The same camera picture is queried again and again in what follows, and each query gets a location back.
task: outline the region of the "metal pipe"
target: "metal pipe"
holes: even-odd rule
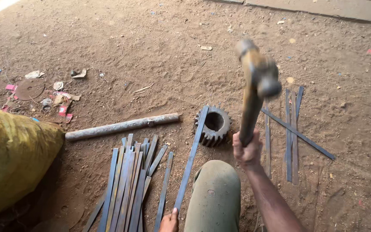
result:
[[[105,134],[138,129],[146,126],[152,127],[156,124],[166,124],[172,122],[178,122],[178,113],[169,113],[144,119],[134,119],[131,121],[126,121],[117,124],[103,125],[89,129],[67,132],[65,133],[65,140],[68,141],[81,140]]]

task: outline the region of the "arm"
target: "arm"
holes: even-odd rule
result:
[[[306,231],[266,176],[260,164],[263,143],[260,141],[258,129],[254,129],[253,134],[252,141],[245,148],[241,145],[239,132],[233,135],[234,157],[248,176],[267,230],[270,232],[281,230],[288,232]]]

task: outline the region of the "gear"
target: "gear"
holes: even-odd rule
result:
[[[198,127],[201,111],[202,110],[197,113],[197,117],[195,118],[195,128]],[[219,145],[222,141],[225,141],[231,123],[231,118],[228,116],[228,112],[225,112],[220,107],[209,106],[200,137],[201,145],[214,147]]]

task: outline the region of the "sandy ground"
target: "sandy ground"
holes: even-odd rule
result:
[[[200,0],[22,0],[0,13],[0,107],[7,97],[7,78],[18,83],[23,75],[40,70],[46,73],[48,90],[64,81],[66,92],[82,95],[70,108],[73,121],[62,125],[67,131],[183,114],[178,124],[65,144],[55,161],[58,177],[53,190],[71,187],[82,194],[85,205],[71,231],[80,231],[88,220],[107,184],[111,149],[128,133],[138,141],[160,135],[158,149],[171,143],[168,150],[176,156],[166,212],[173,207],[198,110],[204,104],[220,104],[234,119],[233,131],[238,130],[245,82],[233,48],[242,38],[253,39],[276,59],[284,88],[305,87],[298,130],[337,157],[331,161],[299,139],[301,182],[286,182],[285,129],[271,121],[272,182],[281,184],[279,192],[310,231],[371,231],[371,55],[366,54],[371,49],[371,24]],[[87,79],[68,83],[69,72],[83,68],[90,68]],[[286,82],[288,77],[294,83]],[[145,93],[132,94],[152,83]],[[46,91],[35,100],[47,95]],[[18,104],[23,115],[61,120],[56,108],[44,114],[32,101]],[[284,95],[271,101],[270,110],[284,118]],[[263,114],[258,126],[264,134]],[[199,147],[192,175],[211,159],[226,161],[239,172],[240,228],[253,231],[256,204],[230,144]],[[163,157],[151,181],[144,212],[148,231],[154,227],[166,160]],[[180,214],[181,229],[190,195],[191,182]]]

